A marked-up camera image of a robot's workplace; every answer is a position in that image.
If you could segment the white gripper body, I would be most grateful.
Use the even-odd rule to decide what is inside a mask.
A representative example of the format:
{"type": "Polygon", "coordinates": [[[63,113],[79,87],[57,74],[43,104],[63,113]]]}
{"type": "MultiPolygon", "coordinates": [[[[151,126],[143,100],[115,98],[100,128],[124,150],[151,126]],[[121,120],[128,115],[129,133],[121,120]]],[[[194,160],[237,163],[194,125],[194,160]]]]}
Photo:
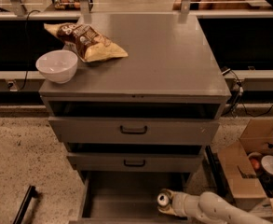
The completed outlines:
{"type": "Polygon", "coordinates": [[[196,198],[183,192],[176,192],[172,198],[172,209],[177,217],[192,217],[196,198]]]}

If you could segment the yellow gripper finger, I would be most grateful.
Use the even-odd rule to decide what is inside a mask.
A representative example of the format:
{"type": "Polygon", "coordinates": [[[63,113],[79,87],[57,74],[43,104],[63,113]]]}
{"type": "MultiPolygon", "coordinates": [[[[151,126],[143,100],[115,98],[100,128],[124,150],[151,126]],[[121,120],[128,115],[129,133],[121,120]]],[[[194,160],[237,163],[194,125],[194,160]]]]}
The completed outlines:
{"type": "Polygon", "coordinates": [[[160,213],[165,214],[165,215],[171,215],[171,216],[176,215],[176,213],[174,212],[174,210],[172,209],[172,207],[170,205],[166,206],[166,207],[159,206],[157,209],[160,213]]]}
{"type": "Polygon", "coordinates": [[[169,199],[171,200],[174,196],[174,191],[171,189],[162,189],[159,193],[160,200],[169,199]]]}

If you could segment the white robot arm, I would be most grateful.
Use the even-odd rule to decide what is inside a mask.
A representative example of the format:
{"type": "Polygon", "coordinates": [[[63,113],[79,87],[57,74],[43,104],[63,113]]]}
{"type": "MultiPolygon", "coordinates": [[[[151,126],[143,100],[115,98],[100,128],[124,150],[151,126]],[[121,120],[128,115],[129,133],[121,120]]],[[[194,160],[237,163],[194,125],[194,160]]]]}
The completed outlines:
{"type": "Polygon", "coordinates": [[[160,213],[176,217],[193,217],[204,224],[273,224],[231,205],[217,194],[205,191],[190,195],[163,189],[157,196],[160,213]]]}

